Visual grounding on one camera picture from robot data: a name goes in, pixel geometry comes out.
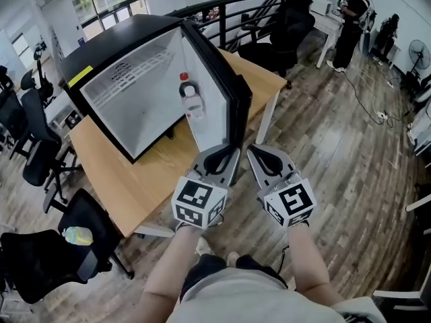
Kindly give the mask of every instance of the black and white marker cube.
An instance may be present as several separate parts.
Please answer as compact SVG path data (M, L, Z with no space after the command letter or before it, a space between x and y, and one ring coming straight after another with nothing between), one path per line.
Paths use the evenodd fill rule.
M316 207L310 182L305 179L264 198L265 210L284 228L301 223Z
M206 229L226 207L228 190L181 176L172 196L175 219Z

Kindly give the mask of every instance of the fridge door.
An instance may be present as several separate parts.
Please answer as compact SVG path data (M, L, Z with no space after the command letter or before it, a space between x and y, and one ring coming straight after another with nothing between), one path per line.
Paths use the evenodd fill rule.
M199 150L222 143L241 147L251 105L250 88L194 23L183 22L183 35L187 72L199 88L206 114L203 128L190 123Z

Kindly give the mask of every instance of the red bottle cap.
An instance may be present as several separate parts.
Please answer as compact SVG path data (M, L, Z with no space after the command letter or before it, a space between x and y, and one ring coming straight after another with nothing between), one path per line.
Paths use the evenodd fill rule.
M182 73L180 74L180 79L181 79L182 81L189 80L189 74L188 74L187 72L182 72Z

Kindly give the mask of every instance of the white shirt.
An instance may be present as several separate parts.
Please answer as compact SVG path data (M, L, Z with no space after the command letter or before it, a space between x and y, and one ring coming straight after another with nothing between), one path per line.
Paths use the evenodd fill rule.
M386 322L369 297L328 308L260 271L227 268L188 290L168 323L346 323L352 314Z

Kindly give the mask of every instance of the yellow label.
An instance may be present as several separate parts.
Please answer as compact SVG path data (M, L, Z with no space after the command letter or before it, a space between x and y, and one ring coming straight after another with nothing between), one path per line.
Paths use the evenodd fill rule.
M71 81L69 81L69 87L75 85L79 80L85 77L89 72L93 70L93 67L87 66L80 74L76 75Z

